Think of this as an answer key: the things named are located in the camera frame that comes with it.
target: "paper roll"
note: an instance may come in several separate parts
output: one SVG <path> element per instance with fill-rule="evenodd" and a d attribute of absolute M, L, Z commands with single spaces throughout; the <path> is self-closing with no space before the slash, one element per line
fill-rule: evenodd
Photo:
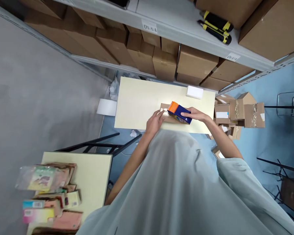
<path fill-rule="evenodd" d="M 112 100 L 100 99 L 97 114 L 115 116 L 117 102 Z"/>

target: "shirt sleeve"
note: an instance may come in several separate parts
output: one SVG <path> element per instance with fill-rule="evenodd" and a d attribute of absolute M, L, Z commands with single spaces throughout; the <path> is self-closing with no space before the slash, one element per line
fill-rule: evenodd
<path fill-rule="evenodd" d="M 217 160 L 219 176 L 273 234 L 294 234 L 294 221 L 241 158 Z"/>

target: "shelf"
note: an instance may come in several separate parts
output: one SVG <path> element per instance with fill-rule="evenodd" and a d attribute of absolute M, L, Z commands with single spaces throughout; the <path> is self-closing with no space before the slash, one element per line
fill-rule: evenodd
<path fill-rule="evenodd" d="M 273 61 L 238 45 L 238 31 L 231 32 L 232 42 L 230 45 L 225 45 L 203 30 L 197 23 L 197 20 L 201 19 L 199 10 L 186 0 L 131 0 L 127 10 L 104 0 L 59 1 L 70 1 L 69 5 L 141 30 L 143 30 L 142 20 L 153 22 L 157 25 L 158 35 L 161 37 L 222 58 L 235 53 L 240 56 L 237 63 L 259 71 L 266 71 L 274 66 Z"/>

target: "light yellow table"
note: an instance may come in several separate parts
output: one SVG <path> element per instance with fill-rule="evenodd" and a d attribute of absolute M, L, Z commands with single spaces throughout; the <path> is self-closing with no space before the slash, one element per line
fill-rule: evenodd
<path fill-rule="evenodd" d="M 121 77 L 115 128 L 145 130 L 146 122 L 161 103 L 172 101 L 189 108 L 194 107 L 213 118 L 215 93 L 205 91 L 201 100 L 186 96 L 187 88 L 164 83 Z M 190 125 L 164 122 L 163 129 L 189 133 L 210 134 L 205 124 L 194 120 Z"/>
<path fill-rule="evenodd" d="M 72 183 L 80 189 L 82 203 L 72 211 L 83 212 L 82 223 L 94 210 L 104 205 L 112 155 L 94 153 L 44 152 L 42 164 L 51 162 L 76 163 Z M 29 224 L 27 235 L 36 227 L 51 227 L 52 224 Z"/>

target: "hand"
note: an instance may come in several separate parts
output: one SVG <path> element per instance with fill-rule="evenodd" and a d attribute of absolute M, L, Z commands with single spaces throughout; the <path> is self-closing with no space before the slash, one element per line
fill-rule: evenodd
<path fill-rule="evenodd" d="M 193 107 L 190 107 L 187 110 L 190 111 L 190 114 L 189 113 L 181 113 L 181 115 L 184 117 L 190 117 L 192 119 L 196 119 L 199 121 L 205 121 L 209 117 L 207 114 L 204 114 L 203 112 L 201 112 Z"/>
<path fill-rule="evenodd" d="M 162 117 L 164 110 L 159 112 L 159 110 L 155 111 L 154 114 L 148 119 L 146 125 L 146 134 L 155 135 L 159 131 L 161 124 L 165 117 Z"/>

